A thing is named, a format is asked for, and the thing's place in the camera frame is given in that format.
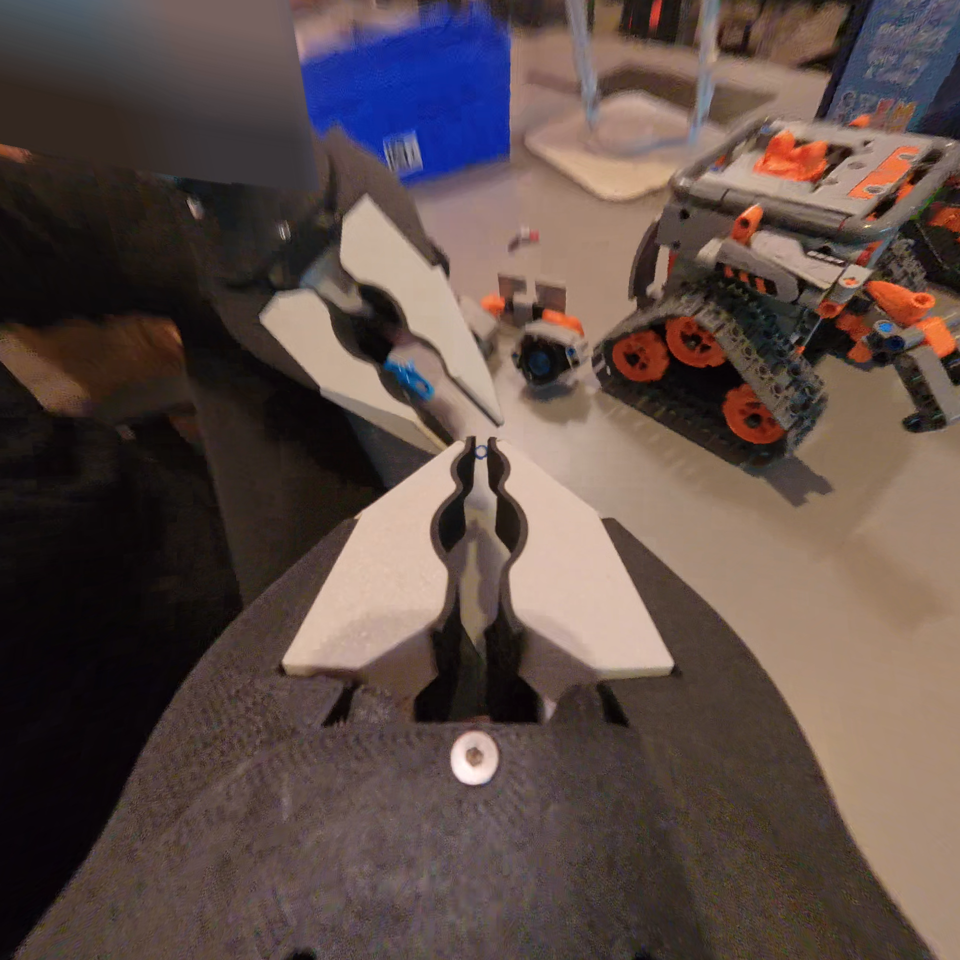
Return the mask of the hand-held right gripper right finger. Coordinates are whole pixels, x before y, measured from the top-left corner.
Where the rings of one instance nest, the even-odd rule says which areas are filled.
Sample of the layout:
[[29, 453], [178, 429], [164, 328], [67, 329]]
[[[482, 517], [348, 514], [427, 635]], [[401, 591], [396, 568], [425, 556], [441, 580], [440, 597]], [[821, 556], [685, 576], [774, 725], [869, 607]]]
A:
[[665, 678], [675, 660], [600, 513], [509, 441], [486, 443], [499, 609], [516, 675], [551, 716], [575, 687]]

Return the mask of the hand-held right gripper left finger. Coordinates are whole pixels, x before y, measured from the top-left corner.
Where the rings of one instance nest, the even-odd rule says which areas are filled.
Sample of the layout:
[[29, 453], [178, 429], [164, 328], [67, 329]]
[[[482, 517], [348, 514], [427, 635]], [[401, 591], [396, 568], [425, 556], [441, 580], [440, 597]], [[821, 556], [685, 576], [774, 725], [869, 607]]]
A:
[[282, 673], [421, 700], [452, 717], [477, 694], [463, 623], [475, 438], [454, 442], [362, 510], [282, 655]]

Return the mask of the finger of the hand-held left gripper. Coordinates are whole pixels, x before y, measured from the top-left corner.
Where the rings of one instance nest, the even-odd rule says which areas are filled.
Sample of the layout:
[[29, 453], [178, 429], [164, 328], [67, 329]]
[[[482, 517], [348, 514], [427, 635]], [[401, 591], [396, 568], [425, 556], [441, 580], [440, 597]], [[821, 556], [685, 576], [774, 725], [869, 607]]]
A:
[[407, 403], [387, 390], [373, 362], [344, 345], [327, 304], [315, 292], [276, 294], [261, 312], [260, 323], [326, 400], [429, 455], [448, 446]]
[[368, 196], [342, 218], [340, 261], [354, 282], [386, 296], [406, 330], [434, 350], [460, 391], [502, 426], [494, 380], [446, 274], [431, 266]]

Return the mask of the person's left forearm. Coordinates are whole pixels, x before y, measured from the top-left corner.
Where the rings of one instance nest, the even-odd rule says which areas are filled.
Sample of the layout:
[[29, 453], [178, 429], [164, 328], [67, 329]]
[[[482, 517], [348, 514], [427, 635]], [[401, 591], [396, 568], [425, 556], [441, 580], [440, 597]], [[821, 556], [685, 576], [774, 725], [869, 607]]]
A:
[[2, 145], [2, 324], [144, 315], [226, 338], [223, 277], [253, 265], [251, 225], [277, 192]]

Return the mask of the blue storage bin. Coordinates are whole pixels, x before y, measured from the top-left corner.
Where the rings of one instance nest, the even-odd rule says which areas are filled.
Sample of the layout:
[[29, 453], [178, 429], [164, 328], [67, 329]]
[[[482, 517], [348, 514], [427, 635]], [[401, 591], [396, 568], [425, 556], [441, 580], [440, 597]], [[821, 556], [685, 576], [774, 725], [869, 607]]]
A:
[[402, 183], [511, 154], [511, 35], [486, 6], [426, 7], [398, 31], [363, 28], [301, 65], [319, 136], [342, 130]]

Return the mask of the white book stand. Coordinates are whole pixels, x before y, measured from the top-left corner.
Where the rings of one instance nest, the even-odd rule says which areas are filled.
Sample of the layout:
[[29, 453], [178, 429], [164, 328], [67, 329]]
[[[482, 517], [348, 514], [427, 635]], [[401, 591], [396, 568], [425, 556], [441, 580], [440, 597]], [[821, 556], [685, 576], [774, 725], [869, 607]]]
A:
[[663, 189], [688, 163], [714, 150], [723, 135], [710, 123], [718, 60], [718, 1], [701, 2], [698, 72], [687, 112], [639, 91], [601, 99], [583, 1], [565, 2], [581, 107], [529, 130], [531, 154], [599, 200], [624, 203]]

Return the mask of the dark desk mat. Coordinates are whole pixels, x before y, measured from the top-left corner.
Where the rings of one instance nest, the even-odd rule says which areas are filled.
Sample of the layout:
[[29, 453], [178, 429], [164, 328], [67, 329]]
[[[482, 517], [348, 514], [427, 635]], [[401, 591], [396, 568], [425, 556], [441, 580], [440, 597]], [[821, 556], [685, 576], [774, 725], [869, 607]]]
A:
[[[604, 97], [627, 91], [643, 92], [686, 111], [694, 107], [696, 88], [695, 78], [636, 65], [616, 67], [598, 78], [598, 90]], [[775, 99], [776, 94], [771, 91], [716, 80], [707, 119], [719, 126], [729, 126]]]

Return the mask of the tracked toy robot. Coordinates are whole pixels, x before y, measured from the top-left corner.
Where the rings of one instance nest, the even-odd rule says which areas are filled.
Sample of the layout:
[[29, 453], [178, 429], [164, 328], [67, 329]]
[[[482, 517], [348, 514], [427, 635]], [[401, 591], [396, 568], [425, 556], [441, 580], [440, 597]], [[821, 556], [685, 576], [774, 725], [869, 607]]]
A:
[[595, 346], [602, 395], [758, 471], [827, 407], [818, 365], [891, 367], [912, 433], [958, 423], [958, 320], [904, 227], [958, 171], [939, 136], [756, 119], [670, 179], [636, 253], [634, 311]]

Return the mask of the blue robot kit box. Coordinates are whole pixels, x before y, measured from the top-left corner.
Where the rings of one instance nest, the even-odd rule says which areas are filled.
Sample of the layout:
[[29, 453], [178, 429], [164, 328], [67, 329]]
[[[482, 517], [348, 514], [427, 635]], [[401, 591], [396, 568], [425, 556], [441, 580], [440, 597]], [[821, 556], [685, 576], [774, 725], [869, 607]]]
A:
[[857, 2], [816, 116], [959, 137], [959, 3]]

